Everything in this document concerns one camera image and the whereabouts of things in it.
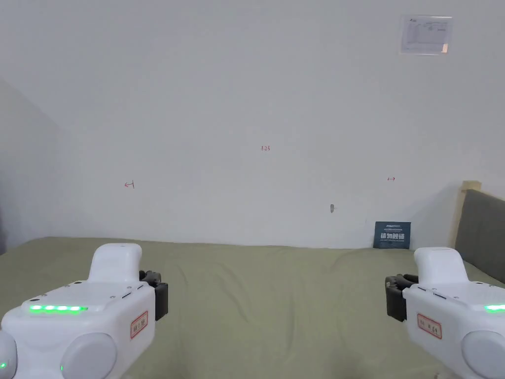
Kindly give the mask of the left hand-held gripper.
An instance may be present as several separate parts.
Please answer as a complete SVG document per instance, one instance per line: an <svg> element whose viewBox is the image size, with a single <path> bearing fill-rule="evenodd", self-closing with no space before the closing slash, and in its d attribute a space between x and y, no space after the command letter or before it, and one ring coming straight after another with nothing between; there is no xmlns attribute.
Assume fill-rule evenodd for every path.
<svg viewBox="0 0 505 379"><path fill-rule="evenodd" d="M108 243L89 276L25 300L1 320L3 379L125 379L169 312L161 274L140 270L142 248Z"/></svg>

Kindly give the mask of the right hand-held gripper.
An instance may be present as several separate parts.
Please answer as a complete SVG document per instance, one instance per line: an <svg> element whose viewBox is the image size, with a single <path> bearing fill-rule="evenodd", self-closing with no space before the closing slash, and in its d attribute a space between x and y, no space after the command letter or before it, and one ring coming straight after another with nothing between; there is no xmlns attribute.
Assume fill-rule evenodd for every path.
<svg viewBox="0 0 505 379"><path fill-rule="evenodd" d="M443 364L437 379L505 376L505 291L470 281L458 251L418 248L418 273L385 279L387 314Z"/></svg>

